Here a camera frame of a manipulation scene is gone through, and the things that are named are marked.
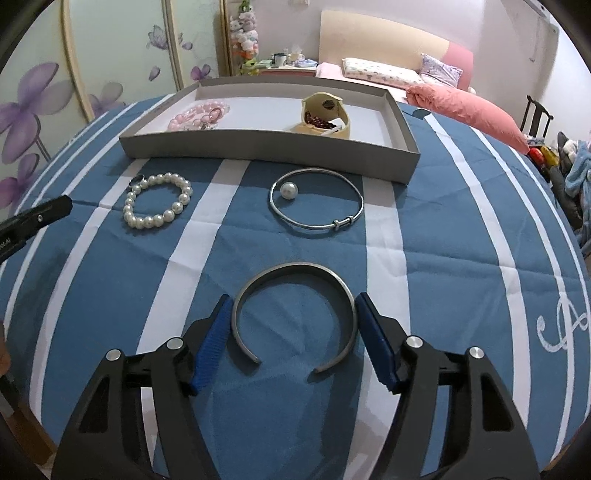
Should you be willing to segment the person's left hand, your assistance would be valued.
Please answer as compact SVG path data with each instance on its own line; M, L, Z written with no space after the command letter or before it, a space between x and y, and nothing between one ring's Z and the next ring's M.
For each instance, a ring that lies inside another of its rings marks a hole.
M0 323L0 376L8 373L11 365L11 357L5 339L3 323Z

